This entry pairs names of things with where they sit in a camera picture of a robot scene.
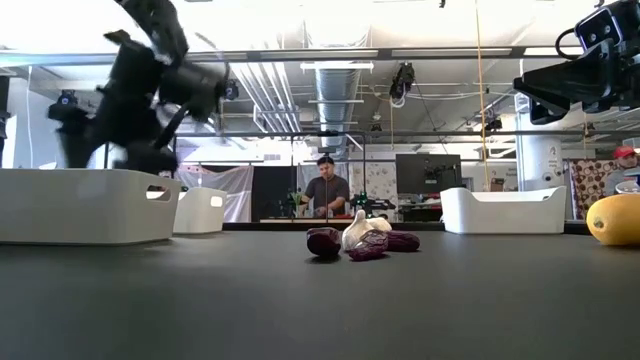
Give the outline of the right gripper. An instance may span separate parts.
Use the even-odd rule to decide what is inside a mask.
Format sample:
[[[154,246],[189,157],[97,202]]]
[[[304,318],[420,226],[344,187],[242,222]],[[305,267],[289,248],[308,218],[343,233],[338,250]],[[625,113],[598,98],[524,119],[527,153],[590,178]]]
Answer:
[[[575,103],[585,113],[639,107],[639,33],[615,43],[613,33],[588,31],[582,42],[585,52],[577,59],[514,79],[514,89],[530,98],[532,125],[562,120]]]

